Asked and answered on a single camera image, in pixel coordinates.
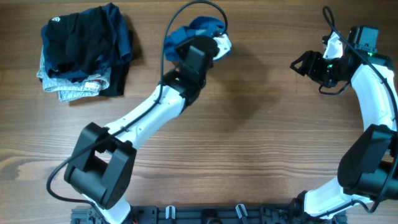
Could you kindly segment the black folded shirt with logo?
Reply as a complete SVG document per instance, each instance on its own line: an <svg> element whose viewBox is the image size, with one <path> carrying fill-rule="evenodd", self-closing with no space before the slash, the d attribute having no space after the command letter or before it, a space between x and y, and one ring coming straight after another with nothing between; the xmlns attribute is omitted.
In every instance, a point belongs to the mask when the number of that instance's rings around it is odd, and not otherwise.
<svg viewBox="0 0 398 224"><path fill-rule="evenodd" d="M45 37L49 41L46 53L58 70L73 69L93 73L98 58L111 49L108 20L102 7L89 13L73 13L51 19Z"/></svg>

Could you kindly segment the navy folded shirt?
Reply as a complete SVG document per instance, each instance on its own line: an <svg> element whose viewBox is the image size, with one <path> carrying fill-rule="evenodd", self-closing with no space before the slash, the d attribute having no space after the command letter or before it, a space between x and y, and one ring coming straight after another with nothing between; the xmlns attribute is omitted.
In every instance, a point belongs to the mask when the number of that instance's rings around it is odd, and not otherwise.
<svg viewBox="0 0 398 224"><path fill-rule="evenodd" d="M129 50L129 40L128 40L128 27L124 16L121 14L119 8L113 4L109 3L105 6L101 6L102 10L106 14L108 20L108 30L111 40L111 49L108 53L101 55L98 58L99 66L93 73L85 73L82 70L73 69L68 72L62 72L52 65L46 50L49 41L44 35L47 25L42 28L42 40L44 45L44 59L45 59L45 71L50 78L63 78L70 80L71 82L77 82L83 78L94 75L96 73L103 73L107 68L111 68L116 65L120 65L127 61L127 57L130 56L131 51ZM83 12L77 13L89 13L92 9L87 9Z"/></svg>

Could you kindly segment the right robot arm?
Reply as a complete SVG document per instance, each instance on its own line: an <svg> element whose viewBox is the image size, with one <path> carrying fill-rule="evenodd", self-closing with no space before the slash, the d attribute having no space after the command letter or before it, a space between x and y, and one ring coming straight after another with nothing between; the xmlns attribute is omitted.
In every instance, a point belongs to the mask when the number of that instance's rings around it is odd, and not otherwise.
<svg viewBox="0 0 398 224"><path fill-rule="evenodd" d="M384 161L385 153L397 158L397 94L391 60L377 53L379 31L352 27L343 45L336 32L323 37L323 53L306 51L291 69L308 76L320 87L340 81L354 89L363 118L364 132L348 149L337 176L303 195L303 213L331 219L356 204L397 200L397 167Z"/></svg>

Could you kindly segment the black folded garment at bottom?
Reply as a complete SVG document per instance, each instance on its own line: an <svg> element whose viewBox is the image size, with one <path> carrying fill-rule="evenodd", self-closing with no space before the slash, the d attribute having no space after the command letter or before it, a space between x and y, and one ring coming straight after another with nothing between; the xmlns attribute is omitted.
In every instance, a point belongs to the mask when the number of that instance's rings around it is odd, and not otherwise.
<svg viewBox="0 0 398 224"><path fill-rule="evenodd" d="M130 56L127 57L127 61L120 65L111 67L110 83L109 87L99 92L99 96L122 96L124 94L124 87L126 83L126 76L129 72L130 62L132 60L132 43L134 39L134 33L128 31L129 50L131 51Z"/></svg>

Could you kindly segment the blue polo shirt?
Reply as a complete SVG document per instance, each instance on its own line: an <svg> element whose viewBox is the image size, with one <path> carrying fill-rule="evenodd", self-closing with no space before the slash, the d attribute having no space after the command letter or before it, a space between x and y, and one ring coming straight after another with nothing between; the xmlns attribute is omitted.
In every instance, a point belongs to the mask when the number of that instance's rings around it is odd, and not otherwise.
<svg viewBox="0 0 398 224"><path fill-rule="evenodd" d="M188 26L181 26L166 37L164 44L164 54L168 61L178 61L179 56L175 47L192 37L205 35L213 38L213 33L225 30L225 23L215 17L199 16L196 17Z"/></svg>

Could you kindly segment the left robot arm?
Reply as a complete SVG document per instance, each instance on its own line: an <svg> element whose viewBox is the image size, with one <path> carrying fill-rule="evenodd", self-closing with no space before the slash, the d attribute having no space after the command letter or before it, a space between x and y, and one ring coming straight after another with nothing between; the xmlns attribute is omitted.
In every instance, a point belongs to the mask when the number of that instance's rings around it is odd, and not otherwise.
<svg viewBox="0 0 398 224"><path fill-rule="evenodd" d="M167 72L148 99L104 127L88 124L74 148L64 179L91 203L85 218L72 223L131 223L124 193L138 149L165 123L180 115L200 95L206 72L231 50L226 34L198 35L176 46L180 68Z"/></svg>

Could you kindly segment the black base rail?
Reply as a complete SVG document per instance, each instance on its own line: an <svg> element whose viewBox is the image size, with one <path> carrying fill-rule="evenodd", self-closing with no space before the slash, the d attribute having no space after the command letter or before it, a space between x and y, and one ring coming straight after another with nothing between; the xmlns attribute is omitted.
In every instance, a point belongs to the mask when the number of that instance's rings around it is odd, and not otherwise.
<svg viewBox="0 0 398 224"><path fill-rule="evenodd" d="M291 212L287 204L265 204L262 206L234 207L156 207L135 206L122 223L128 224L283 224L283 223L331 223L348 224L345 212L334 215L329 220L300 215L296 210Z"/></svg>

